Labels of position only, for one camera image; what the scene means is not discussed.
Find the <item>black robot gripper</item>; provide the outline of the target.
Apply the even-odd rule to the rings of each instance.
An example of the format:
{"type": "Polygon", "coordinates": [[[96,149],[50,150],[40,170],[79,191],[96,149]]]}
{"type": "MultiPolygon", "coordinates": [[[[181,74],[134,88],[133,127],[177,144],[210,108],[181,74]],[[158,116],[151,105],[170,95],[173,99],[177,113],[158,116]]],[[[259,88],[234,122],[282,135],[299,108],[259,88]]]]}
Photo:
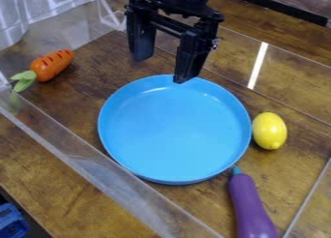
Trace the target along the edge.
{"type": "Polygon", "coordinates": [[[181,38],[174,81],[185,83],[199,76],[213,49],[218,48],[219,23],[225,16],[209,0],[130,0],[126,5],[129,46],[134,59],[154,54],[157,31],[181,38]]]}

